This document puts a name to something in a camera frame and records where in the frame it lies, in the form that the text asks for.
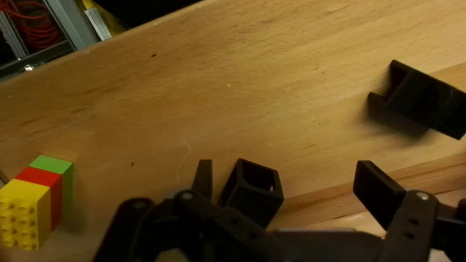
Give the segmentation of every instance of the red toy block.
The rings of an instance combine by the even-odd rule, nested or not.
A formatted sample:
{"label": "red toy block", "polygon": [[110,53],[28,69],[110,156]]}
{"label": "red toy block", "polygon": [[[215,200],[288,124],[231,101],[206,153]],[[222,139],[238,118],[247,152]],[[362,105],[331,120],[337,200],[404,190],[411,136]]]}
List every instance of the red toy block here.
{"label": "red toy block", "polygon": [[58,226],[58,223],[60,220],[60,198],[62,198],[60,178],[62,176],[59,176],[56,174],[34,169],[34,168],[26,168],[24,171],[21,171],[15,176],[15,179],[26,181],[30,184],[43,185],[43,187],[49,188],[49,191],[50,191],[50,229],[52,230]]}

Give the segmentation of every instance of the wooden table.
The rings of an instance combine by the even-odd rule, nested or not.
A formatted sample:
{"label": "wooden table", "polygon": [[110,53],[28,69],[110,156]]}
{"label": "wooden table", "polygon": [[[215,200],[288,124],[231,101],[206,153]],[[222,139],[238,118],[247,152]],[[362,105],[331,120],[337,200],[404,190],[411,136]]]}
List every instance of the wooden table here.
{"label": "wooden table", "polygon": [[215,194],[234,160],[279,171],[275,227],[355,226],[350,195],[369,159],[454,204],[466,149],[366,111],[390,60],[466,91],[466,2],[209,0],[0,85],[0,168],[34,156],[75,163],[75,206],[39,252],[0,261],[90,261],[117,204],[159,201],[213,160]]}

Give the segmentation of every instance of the stacked blocks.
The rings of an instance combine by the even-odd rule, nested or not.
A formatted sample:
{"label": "stacked blocks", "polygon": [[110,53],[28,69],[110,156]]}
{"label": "stacked blocks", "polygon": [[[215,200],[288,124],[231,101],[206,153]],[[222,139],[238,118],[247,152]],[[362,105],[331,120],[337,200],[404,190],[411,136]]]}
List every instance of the stacked blocks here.
{"label": "stacked blocks", "polygon": [[0,190],[2,245],[33,251],[71,208],[72,163],[39,156]]}

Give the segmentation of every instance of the wood grain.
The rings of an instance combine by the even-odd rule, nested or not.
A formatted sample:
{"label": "wood grain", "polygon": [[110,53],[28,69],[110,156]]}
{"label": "wood grain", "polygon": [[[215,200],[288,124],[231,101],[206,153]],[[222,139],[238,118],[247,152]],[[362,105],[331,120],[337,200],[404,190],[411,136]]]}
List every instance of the wood grain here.
{"label": "wood grain", "polygon": [[[368,114],[365,98],[392,59],[466,91],[464,15],[461,0],[205,2],[1,83],[4,174],[37,155],[76,166],[72,217],[39,252],[1,259],[90,261],[122,200],[187,187],[203,158],[216,195],[237,158],[277,169],[286,207],[304,200],[295,214],[315,223],[360,211],[347,195],[359,159],[411,169],[400,181],[414,188],[462,187],[420,175],[462,142]],[[349,213],[301,211],[334,192]],[[307,226],[286,213],[276,223]]]}

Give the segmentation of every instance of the yellow lego brick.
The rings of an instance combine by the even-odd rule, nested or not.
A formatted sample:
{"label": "yellow lego brick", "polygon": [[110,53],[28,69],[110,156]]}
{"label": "yellow lego brick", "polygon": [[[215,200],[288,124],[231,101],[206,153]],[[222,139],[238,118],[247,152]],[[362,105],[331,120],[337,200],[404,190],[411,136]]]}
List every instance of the yellow lego brick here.
{"label": "yellow lego brick", "polygon": [[33,251],[50,232],[49,188],[11,179],[0,190],[0,230],[2,245]]}

